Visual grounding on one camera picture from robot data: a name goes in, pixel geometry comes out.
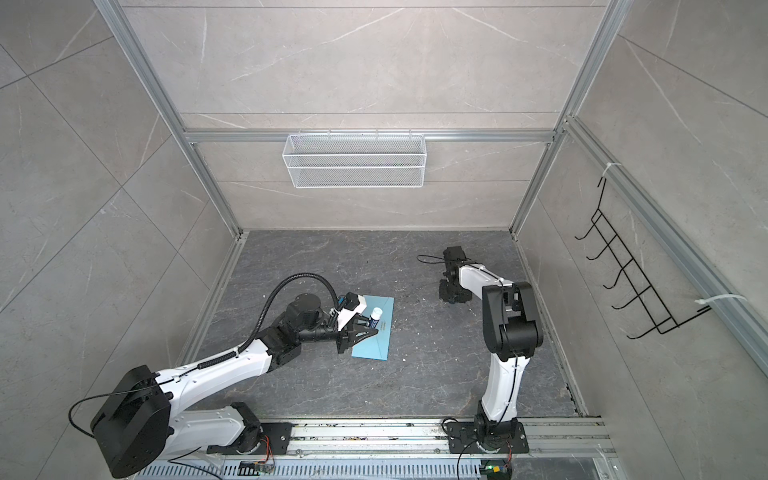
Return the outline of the glue stick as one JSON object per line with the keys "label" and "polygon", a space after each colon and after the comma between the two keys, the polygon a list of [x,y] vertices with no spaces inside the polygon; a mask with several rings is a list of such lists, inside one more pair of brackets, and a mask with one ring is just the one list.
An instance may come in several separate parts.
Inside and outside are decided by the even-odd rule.
{"label": "glue stick", "polygon": [[381,307],[374,307],[369,317],[368,327],[371,329],[376,329],[383,317],[383,314],[384,311]]}

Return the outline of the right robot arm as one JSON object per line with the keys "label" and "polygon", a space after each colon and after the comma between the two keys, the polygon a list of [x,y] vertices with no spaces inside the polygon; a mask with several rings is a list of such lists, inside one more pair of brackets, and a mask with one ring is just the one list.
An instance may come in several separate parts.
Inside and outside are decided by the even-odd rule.
{"label": "right robot arm", "polygon": [[491,354],[485,393],[474,418],[476,441],[495,450],[514,438],[518,398],[526,367],[543,344],[543,330],[533,287],[514,282],[472,261],[460,246],[443,251],[444,278],[439,298],[450,304],[481,303],[482,334]]}

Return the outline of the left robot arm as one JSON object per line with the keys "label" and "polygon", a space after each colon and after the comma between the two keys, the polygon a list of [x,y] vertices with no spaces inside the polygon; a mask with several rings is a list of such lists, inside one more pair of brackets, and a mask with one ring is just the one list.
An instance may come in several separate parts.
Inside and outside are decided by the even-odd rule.
{"label": "left robot arm", "polygon": [[384,315],[364,296],[348,293],[330,311],[314,294],[297,296],[271,325],[244,345],[195,363],[153,372],[129,370],[106,395],[90,432],[110,474],[129,477],[163,455],[188,450],[256,446],[257,417],[235,403],[191,413],[190,407],[241,381],[273,371],[296,358],[305,342],[331,341],[338,353],[377,335]]}

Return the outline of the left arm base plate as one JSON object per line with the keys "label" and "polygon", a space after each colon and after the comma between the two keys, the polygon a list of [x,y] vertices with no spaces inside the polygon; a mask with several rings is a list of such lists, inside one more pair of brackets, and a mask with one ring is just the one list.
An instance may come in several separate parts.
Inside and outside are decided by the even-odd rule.
{"label": "left arm base plate", "polygon": [[267,448],[273,455],[286,455],[293,430],[290,422],[261,423],[259,427],[247,427],[241,435],[236,452],[240,455],[265,456]]}

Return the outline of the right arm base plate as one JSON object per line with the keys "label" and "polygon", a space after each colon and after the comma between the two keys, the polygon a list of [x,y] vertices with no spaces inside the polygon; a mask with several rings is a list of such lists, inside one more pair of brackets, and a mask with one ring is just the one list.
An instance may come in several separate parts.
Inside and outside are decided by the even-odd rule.
{"label": "right arm base plate", "polygon": [[441,421],[441,430],[452,454],[527,454],[530,447],[524,426],[518,420],[486,425],[455,418]]}

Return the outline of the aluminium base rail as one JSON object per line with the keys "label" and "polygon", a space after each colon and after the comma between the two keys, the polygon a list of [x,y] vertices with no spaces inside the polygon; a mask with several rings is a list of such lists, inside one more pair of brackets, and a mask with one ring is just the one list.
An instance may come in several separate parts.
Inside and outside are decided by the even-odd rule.
{"label": "aluminium base rail", "polygon": [[286,455],[173,454],[140,479],[623,479],[598,418],[524,418],[527,454],[452,454],[441,419],[299,419]]}

